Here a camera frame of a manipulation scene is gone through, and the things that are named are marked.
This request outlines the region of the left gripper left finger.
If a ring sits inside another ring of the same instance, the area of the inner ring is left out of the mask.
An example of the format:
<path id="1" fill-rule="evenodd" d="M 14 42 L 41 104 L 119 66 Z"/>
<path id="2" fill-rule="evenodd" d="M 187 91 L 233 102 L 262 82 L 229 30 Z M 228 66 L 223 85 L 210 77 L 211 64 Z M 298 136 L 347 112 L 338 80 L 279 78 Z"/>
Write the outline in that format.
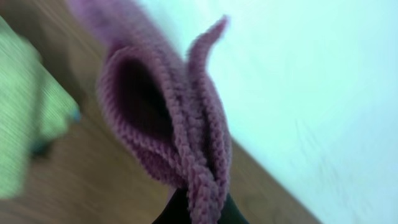
<path id="1" fill-rule="evenodd" d="M 169 189 L 167 204 L 152 224 L 191 224 L 187 189 Z"/>

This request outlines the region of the purple cloth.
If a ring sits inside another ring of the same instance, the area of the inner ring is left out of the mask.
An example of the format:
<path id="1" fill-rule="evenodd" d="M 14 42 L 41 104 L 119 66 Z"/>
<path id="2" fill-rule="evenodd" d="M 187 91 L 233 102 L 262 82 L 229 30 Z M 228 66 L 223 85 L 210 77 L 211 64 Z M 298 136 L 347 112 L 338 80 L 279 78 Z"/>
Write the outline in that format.
<path id="1" fill-rule="evenodd" d="M 227 17 L 186 60 L 134 1 L 74 0 L 73 14 L 107 48 L 97 96 L 115 136 L 155 180 L 186 189 L 192 223 L 216 223 L 229 190 L 231 138 L 206 59 Z"/>

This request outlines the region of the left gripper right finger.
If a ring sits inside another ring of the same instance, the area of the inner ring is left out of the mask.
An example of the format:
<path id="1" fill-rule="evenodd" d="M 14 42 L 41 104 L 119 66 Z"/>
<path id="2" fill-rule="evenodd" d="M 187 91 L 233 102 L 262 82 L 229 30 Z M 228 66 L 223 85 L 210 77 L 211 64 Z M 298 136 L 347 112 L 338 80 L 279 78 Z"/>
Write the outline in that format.
<path id="1" fill-rule="evenodd" d="M 239 211 L 230 194 L 227 195 L 224 207 L 221 211 L 221 217 L 217 224 L 249 224 L 246 218 Z"/>

